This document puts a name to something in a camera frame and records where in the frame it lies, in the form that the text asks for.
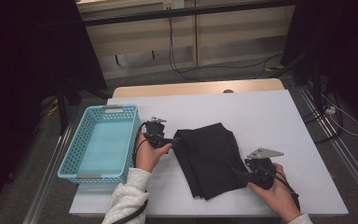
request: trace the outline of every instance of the metal rail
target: metal rail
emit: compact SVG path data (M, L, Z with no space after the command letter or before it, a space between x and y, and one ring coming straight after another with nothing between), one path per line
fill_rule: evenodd
M74 120L76 119L78 107L72 108L70 110L71 119L66 131L60 135L58 143L54 148L53 155L48 164L48 168L43 176L43 179L37 189L36 195L31 203L31 206L28 209L27 215L23 220L22 224L35 224L37 223L40 214L42 213L43 206L45 205L45 201L48 197L48 193L50 191L51 183L53 182L54 176L57 174L57 169L60 166L59 162L63 153L65 152L64 148L69 142L69 136L71 132L73 132Z
M303 93L302 96L307 103L308 107L315 111L315 117L319 118L319 112L317 112L316 107L313 104L313 98L309 91L304 91L301 89L301 92ZM327 137L334 136L337 134L336 130L334 129L332 123L329 119L327 119L325 116L322 116L318 119L319 124L321 125L322 129L324 130ZM342 159L344 164L347 166L348 170L350 171L353 179L358 184L358 162L351 154L350 150L347 148L347 146L344 144L342 139L340 137L337 137L335 139L330 140L332 143L334 149L336 150L338 156Z
M145 12L145 13L136 13L130 15L114 16L114 17L90 18L90 19L84 19L83 21L43 23L43 24L37 24L36 26L40 28L43 27L58 28L58 27L68 27L68 26L70 27L96 26L96 25L129 22L129 21L150 21L156 19L204 15L204 14L213 14L213 13L220 13L220 12L244 11L244 10L269 8L269 7L286 7L286 6L295 5L297 2L298 0L265 0L265 1L249 2L249 3L222 5L222 6L188 7L188 8L180 8L180 9L173 9L173 10L161 10L161 11L153 11L153 12Z

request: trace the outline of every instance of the plastic basket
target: plastic basket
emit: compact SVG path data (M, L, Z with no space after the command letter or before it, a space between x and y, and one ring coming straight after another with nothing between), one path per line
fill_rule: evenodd
M58 171L73 183L126 183L140 126L136 105L88 107Z

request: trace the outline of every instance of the black cable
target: black cable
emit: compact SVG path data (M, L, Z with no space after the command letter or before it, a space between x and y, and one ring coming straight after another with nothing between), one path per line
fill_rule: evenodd
M197 79L197 78L193 78L193 77L185 77L185 75L183 75L182 72L179 71L179 69L176 67L176 62L175 62L175 57L173 54L173 38L172 38L172 32L173 32L173 28L172 28L172 18L169 18L169 22L170 22L170 66L171 69L176 72L177 74L179 74L181 77L186 78L186 79L191 79L191 80L196 80L199 82L204 82L203 80Z
M316 112L316 109L314 109L314 110L312 110L312 111L310 111L308 114L306 114L306 115L303 115L301 118L303 119L303 121L304 121L304 119L307 119L307 118L309 118L313 113L315 113Z
M142 128L146 125L146 122L142 123L141 126L139 126L138 131L136 132L136 136L135 136L135 144L133 145L133 152L132 152L132 163L133 163L133 167L136 167L136 153L138 152L139 147L141 146L141 144L143 142L145 142L147 139L145 139L144 141L142 141L141 143L139 143L138 146L136 146L136 142L138 141L139 138L139 134L141 134ZM143 213L143 211L146 209L147 207L147 203L148 203L148 199L144 202L144 204L138 209L136 210L134 213L130 214L127 217L123 217L122 219L113 222L112 224L124 224L132 219L134 219L135 217L138 217L139 215L141 215Z
M292 199L293 199L293 201L295 202L295 205L296 205L298 211L301 211L301 209L300 209L300 202L299 202L299 200L298 200L298 196L299 196L299 195L295 192L295 190L294 190L292 187L290 187L289 182L286 180L286 178L284 177L284 175L283 175L282 173L280 173L279 171L277 171L277 172L284 178L284 180L281 179L280 177L278 177L277 175L271 173L269 170L267 170L267 169L265 169L265 168L263 168L263 167L256 166L256 165L253 165L253 164L251 164L251 165L254 166L254 167L257 168L257 169L260 169L260 170L266 172L268 175L273 176L274 178L276 178L277 180L279 180L281 183L283 183L283 184L289 189L290 194L292 195Z
M170 66L171 66L171 69L178 73L181 77L183 78L187 78L187 79L192 79L192 80L196 80L196 81L199 81L199 82L204 82L204 80L200 80L200 79L197 79L197 78L193 78L193 77L186 77L184 75L184 73L188 73L188 72L191 72L191 71L195 71L195 70L198 70L198 69L204 69L204 68L233 68L233 69L240 69L240 68L248 68L248 67L254 67L254 66L258 66L260 64L263 64L263 69L262 71L260 72L260 74L258 74L256 77L254 77L254 79L257 79L258 77L260 77L261 75L263 75L264 73L264 70L266 68L266 63L275 58L275 57L278 57L278 56L282 56L281 53L279 54L275 54L269 58L267 58L266 60L263 60L262 62L260 63L255 63L255 64L250 64L250 65L245 65L245 66L226 66L226 65L210 65L210 66L198 66L198 67L195 67L195 68L190 68L188 70L185 70L185 71L180 71L177 67L176 67L176 62L175 62L175 58L174 58L174 53L173 53L173 28L172 28L172 18L169 18L169 22L170 22Z
M57 100L57 97L51 97L50 100L48 100L47 103L43 104L42 106L40 106L41 110L46 109L49 105L51 105L51 103L53 103L53 101Z
M324 107L324 109L322 110L322 112L319 113L319 115L318 115L317 117L315 117L315 118L313 118L313 119L309 119L309 120L304 120L304 123L305 123L305 124L308 124L308 123L313 122L313 121L315 121L315 120L317 120L317 119L320 119L321 117L323 117L323 116L325 115L326 110L327 110L327 106ZM312 110L311 114L315 113L316 111L318 111L318 109Z
M335 98L335 103L337 104L337 107L339 107L339 102L338 102L338 98L336 96L336 93L334 91L332 91L332 93L333 93L333 96ZM338 112L336 113L336 116L337 116L339 126L344 127L341 111L338 110ZM327 141L330 141L332 139L335 139L335 138L339 137L342 134L342 128L341 127L338 127L338 130L336 131L336 133L332 134L330 137L327 137L325 139L318 140L318 141L313 141L313 142L315 144L319 144L319 143L327 142Z
M290 22L289 22L289 19L287 18L287 11L286 11L287 7L288 7L288 6L286 6L286 7L284 8L284 16L285 16L285 18L286 18L286 23L287 23L287 25L289 26L289 25L290 25Z

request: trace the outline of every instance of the black cloth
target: black cloth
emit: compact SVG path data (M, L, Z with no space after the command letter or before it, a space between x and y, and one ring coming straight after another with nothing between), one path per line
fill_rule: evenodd
M173 149L193 197L209 200L241 186L232 168L247 172L234 134L216 123L196 130L178 130Z

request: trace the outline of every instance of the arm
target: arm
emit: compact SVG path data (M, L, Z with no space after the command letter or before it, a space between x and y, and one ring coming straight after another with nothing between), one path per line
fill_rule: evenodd
M172 144L154 149L148 141L144 140L144 135L140 134L137 143L139 147L136 156L137 168L130 168L127 184L117 185L108 204L103 224L113 223L134 213L148 198L149 194L145 189L151 172L158 164L159 158L168 152ZM145 212L127 223L145 223Z
M277 168L277 175L281 175L282 179L286 179L283 167L274 163ZM293 201L290 190L279 180L275 179L272 188L261 189L255 184L249 183L248 187L260 196L268 206L276 212L284 222L290 224L308 224L312 223L308 215L301 215L295 202Z

